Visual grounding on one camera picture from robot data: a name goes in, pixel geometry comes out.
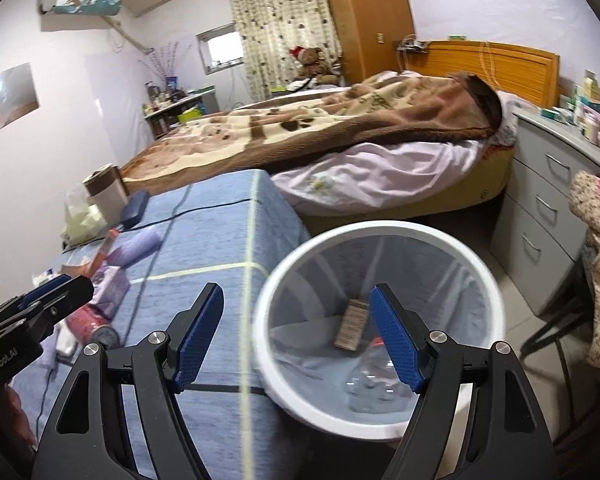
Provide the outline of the person's hand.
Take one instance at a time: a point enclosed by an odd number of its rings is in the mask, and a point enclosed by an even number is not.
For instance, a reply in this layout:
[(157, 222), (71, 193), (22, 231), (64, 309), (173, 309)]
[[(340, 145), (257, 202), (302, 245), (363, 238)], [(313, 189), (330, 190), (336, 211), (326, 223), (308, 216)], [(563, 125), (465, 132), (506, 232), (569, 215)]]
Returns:
[(9, 385), (0, 389), (0, 431), (6, 438), (7, 447), (19, 458), (30, 460), (33, 457), (36, 437), (22, 409), (20, 396)]

